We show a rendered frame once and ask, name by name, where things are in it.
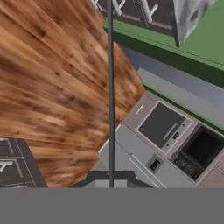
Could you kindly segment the thin grey bar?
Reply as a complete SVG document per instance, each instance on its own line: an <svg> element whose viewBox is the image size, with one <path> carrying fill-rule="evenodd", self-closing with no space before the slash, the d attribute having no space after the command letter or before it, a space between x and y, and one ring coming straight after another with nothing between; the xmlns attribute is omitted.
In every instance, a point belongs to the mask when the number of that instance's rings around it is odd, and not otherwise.
<svg viewBox="0 0 224 224"><path fill-rule="evenodd" d="M108 186L114 188L115 173L115 88L114 88L114 43L113 1L108 0L108 101L109 101L109 175Z"/></svg>

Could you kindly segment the black microwave oven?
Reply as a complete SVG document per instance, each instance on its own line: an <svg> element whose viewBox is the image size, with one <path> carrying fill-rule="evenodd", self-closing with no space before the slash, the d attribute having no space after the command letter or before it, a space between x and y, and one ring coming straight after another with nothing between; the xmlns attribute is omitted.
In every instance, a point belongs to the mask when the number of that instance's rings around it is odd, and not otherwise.
<svg viewBox="0 0 224 224"><path fill-rule="evenodd" d="M171 156L171 161L196 181L224 148L224 136L199 123Z"/></svg>

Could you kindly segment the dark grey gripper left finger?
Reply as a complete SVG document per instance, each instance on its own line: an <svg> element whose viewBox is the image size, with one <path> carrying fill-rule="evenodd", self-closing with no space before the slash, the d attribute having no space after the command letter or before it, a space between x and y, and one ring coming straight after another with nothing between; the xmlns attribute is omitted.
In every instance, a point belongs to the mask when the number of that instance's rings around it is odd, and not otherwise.
<svg viewBox="0 0 224 224"><path fill-rule="evenodd" d="M82 187L91 187L91 188L95 188L95 181L96 180L108 180L109 179L109 175L108 175L108 171L89 171L87 173L87 176L72 185L72 187L74 188L82 188Z"/></svg>

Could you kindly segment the grey wall oven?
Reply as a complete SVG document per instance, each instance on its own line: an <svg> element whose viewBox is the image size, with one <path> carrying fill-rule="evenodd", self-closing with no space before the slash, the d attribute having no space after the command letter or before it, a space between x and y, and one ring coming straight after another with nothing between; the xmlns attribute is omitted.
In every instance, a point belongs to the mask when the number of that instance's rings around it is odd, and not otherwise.
<svg viewBox="0 0 224 224"><path fill-rule="evenodd" d="M146 91L123 122L143 140L167 155L193 120Z"/></svg>

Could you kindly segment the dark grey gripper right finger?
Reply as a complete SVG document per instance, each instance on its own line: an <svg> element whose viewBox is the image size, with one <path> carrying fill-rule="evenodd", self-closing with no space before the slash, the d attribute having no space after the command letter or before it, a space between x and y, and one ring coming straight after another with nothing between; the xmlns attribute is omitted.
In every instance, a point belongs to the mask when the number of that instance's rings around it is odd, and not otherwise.
<svg viewBox="0 0 224 224"><path fill-rule="evenodd" d="M114 188L151 188L151 185L138 179L133 171L115 171Z"/></svg>

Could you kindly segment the pale grey fridge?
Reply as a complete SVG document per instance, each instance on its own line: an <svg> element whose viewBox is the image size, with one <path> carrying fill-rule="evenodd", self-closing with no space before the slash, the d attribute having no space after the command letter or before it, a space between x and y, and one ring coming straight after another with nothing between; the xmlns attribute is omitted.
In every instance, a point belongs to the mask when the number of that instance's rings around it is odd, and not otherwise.
<svg viewBox="0 0 224 224"><path fill-rule="evenodd" d="M139 180L154 188L196 188L189 178L122 123L115 129L115 170L133 171Z"/></svg>

